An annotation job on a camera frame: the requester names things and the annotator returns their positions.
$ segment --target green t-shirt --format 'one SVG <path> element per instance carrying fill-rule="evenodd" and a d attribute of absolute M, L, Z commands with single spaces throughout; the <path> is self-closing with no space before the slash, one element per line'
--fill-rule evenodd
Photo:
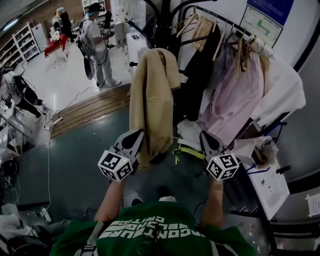
<path fill-rule="evenodd" d="M 73 220 L 60 236 L 50 256 L 73 256 L 86 245 L 96 221 Z M 177 202 L 143 203 L 121 211 L 96 241 L 99 256 L 132 256 L 145 250 L 145 241 L 157 232 L 160 255 L 212 256 L 212 242 L 223 244 L 239 256 L 254 256 L 255 250 L 236 227 L 225 230 L 207 225 L 196 231 L 192 215 Z"/>

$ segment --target ceiling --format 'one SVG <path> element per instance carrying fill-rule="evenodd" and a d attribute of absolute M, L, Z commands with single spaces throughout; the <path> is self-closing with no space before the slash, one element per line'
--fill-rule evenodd
<path fill-rule="evenodd" d="M 0 28 L 3 28 L 9 21 L 30 12 L 46 0 L 0 0 Z"/>

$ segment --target white shelving unit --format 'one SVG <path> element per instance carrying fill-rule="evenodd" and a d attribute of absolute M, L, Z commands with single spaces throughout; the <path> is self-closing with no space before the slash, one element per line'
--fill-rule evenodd
<path fill-rule="evenodd" d="M 83 7 L 84 14 L 86 14 L 86 12 L 88 11 L 88 7 L 93 3 L 99 3 L 101 6 L 104 7 L 104 9 L 106 9 L 105 0 L 82 0 L 82 7 Z M 107 12 L 106 10 L 99 12 L 99 17 L 105 15 L 106 12 Z"/>
<path fill-rule="evenodd" d="M 26 23 L 12 38 L 0 49 L 0 68 L 15 67 L 22 61 L 27 61 L 40 54 L 31 30 L 33 23 Z"/>

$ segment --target blue sign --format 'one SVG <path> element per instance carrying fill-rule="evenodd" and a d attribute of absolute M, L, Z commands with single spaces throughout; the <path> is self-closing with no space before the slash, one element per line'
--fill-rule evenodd
<path fill-rule="evenodd" d="M 280 25 L 284 25 L 294 0 L 247 0 L 247 4 L 269 16 Z"/>

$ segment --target beige jacket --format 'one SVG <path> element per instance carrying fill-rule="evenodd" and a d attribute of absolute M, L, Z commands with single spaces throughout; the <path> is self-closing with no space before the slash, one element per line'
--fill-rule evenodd
<path fill-rule="evenodd" d="M 149 167 L 149 161 L 173 143 L 172 91 L 179 86 L 178 64 L 171 52 L 155 48 L 141 56 L 130 95 L 130 129 L 145 131 L 138 156 L 141 168 Z"/>

